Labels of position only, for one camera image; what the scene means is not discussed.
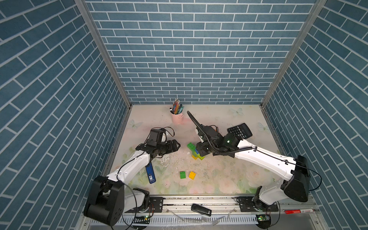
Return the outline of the long green lego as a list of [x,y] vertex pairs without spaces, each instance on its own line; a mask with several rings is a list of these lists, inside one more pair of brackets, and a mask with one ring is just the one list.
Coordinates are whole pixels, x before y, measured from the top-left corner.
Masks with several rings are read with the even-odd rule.
[[192,152],[195,152],[196,151],[196,146],[193,144],[193,143],[188,143],[187,144],[187,147],[192,151]]

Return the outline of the long lime lego brick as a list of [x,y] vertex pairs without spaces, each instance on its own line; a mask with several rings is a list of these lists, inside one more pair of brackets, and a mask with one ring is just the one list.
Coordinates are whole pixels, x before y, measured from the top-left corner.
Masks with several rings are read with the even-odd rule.
[[199,154],[197,154],[197,157],[200,159],[200,160],[203,160],[205,157],[202,157],[200,156]]

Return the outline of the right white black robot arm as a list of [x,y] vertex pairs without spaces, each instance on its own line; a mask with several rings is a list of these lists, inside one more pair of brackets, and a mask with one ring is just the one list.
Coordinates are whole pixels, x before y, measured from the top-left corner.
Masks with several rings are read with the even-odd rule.
[[305,157],[287,157],[270,152],[248,141],[253,134],[242,123],[227,129],[222,136],[214,127],[197,125],[201,141],[196,149],[201,156],[230,156],[256,164],[280,177],[273,185],[259,186],[252,200],[258,209],[266,209],[286,198],[305,203],[308,201],[310,171]]

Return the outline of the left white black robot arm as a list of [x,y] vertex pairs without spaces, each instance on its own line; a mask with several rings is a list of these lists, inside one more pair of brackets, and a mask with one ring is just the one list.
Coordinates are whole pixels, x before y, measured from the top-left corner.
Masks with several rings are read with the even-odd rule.
[[84,207],[84,216],[113,227],[127,211],[150,211],[149,191],[133,189],[129,183],[143,168],[147,169],[149,182],[156,181],[151,162],[179,150],[180,143],[168,139],[174,135],[173,128],[168,126],[152,128],[129,160],[107,176],[96,177]]

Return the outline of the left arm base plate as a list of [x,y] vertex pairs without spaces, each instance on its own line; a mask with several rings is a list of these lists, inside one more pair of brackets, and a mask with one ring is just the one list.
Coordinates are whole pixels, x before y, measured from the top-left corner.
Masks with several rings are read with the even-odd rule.
[[137,206],[134,197],[130,197],[124,206],[124,213],[162,213],[163,197],[149,197],[137,200]]

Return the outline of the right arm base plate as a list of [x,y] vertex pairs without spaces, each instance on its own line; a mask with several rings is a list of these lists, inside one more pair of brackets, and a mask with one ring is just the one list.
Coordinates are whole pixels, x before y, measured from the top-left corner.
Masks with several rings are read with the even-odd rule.
[[258,198],[251,196],[236,197],[235,201],[239,204],[241,212],[278,212],[279,207],[275,202],[272,205],[268,205]]

